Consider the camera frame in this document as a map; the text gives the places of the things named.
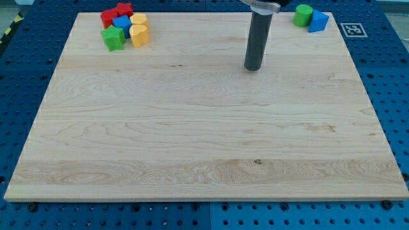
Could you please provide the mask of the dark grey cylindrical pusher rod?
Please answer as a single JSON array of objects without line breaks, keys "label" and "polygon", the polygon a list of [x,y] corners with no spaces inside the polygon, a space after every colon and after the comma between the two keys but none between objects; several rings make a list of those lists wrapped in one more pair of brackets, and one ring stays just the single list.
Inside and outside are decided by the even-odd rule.
[{"label": "dark grey cylindrical pusher rod", "polygon": [[272,14],[252,12],[244,61],[244,67],[249,71],[258,71],[261,68],[271,21]]}]

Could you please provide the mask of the silver clamp rod mount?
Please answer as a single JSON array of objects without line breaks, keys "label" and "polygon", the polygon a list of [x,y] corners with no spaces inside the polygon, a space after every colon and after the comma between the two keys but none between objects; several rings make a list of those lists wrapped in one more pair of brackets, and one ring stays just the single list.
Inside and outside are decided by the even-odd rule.
[{"label": "silver clamp rod mount", "polygon": [[258,14],[279,13],[282,7],[289,5],[290,0],[239,0]]}]

